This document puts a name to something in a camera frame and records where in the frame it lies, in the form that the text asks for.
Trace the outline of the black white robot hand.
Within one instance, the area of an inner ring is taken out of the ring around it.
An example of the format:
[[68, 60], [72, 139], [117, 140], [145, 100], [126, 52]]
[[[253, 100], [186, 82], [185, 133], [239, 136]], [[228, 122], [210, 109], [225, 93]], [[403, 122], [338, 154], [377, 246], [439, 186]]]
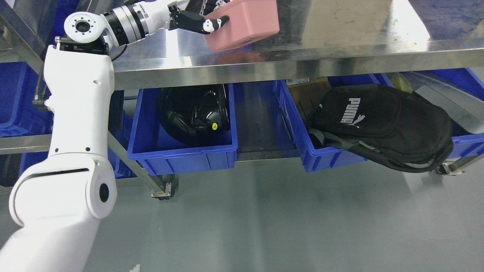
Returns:
[[222, 0], [165, 0], [162, 19], [156, 29], [183, 29], [204, 35], [214, 33], [230, 21], [226, 14], [214, 19], [207, 17], [222, 3]]

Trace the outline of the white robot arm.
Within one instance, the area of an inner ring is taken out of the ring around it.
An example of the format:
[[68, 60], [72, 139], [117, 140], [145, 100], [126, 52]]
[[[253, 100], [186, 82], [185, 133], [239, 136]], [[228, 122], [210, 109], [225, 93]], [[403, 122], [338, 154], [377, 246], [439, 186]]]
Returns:
[[2, 272], [81, 272], [98, 227], [116, 202], [108, 160], [108, 118], [114, 91], [110, 51], [168, 29], [176, 2], [139, 1], [107, 14], [75, 12], [66, 37], [50, 45], [44, 80], [54, 113], [48, 157], [31, 166], [9, 198], [20, 229], [1, 249]]

